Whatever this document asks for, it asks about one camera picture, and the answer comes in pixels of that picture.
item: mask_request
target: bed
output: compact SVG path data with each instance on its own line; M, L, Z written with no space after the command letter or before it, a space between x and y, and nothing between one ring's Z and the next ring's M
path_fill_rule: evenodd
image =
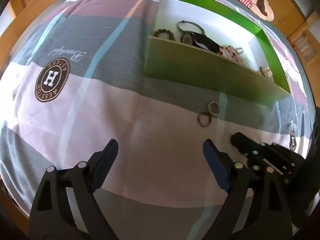
M54 1L33 0L16 16L0 37L1 65ZM217 1L264 29L291 95L263 106L148 78L144 55L159 0L66 0L35 28L0 80L0 175L26 214L48 166L73 167L115 138L119 155L95 198L119 239L201 239L226 198L203 157L204 140L245 162L229 142L232 134L289 148L294 133L295 152L306 157L315 106L295 51L272 23L238 0ZM41 72L53 60L68 72L65 82L51 94L38 92ZM203 128L197 116L210 101L221 111ZM85 231L73 192L68 196ZM235 230L244 225L247 196Z

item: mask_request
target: silver bolt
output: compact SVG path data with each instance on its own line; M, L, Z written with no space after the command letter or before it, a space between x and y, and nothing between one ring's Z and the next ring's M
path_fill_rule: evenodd
M235 167L237 169L242 169L243 168L243 164L242 163L235 163Z
M47 172L53 172L54 171L54 167L53 166L50 166L47 168Z
M86 163L86 162L79 162L79 163L78 163L78 167L79 167L79 168L84 168L85 166L87 166L87 163Z
M267 172L273 173L275 170L272 167L267 167Z

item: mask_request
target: open box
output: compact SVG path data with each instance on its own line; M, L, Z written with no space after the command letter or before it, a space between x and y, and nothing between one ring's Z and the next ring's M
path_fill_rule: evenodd
M199 24L220 45L241 47L247 67L210 51L180 43L177 23ZM280 61L264 31L255 23L215 0L161 0L153 33L169 29L176 41L150 36L146 76L216 90L249 101L272 105L290 95ZM273 79L260 74L269 66Z

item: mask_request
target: slipper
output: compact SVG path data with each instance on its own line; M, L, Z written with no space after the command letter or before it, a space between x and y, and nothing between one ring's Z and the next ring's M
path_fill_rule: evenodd
M262 20L268 22L272 22L275 18L273 10L267 0L252 0L252 7L250 10L252 10Z

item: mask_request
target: bed sheet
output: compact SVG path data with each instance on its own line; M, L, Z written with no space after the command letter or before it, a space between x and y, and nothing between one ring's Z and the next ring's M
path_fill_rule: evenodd
M295 151L306 157L314 106L294 51L237 0L217 1L264 29L291 96L267 107L145 77L147 37L159 0L67 0L33 31L0 80L0 174L27 214L48 166L73 167L115 138L119 155L95 197L118 237L201 239L226 198L202 154L204 140L245 162L229 141L232 134L289 148L294 131ZM39 74L57 58L68 61L68 79L53 100L41 102ZM197 116L210 101L221 112L202 128ZM244 225L251 196L235 230Z

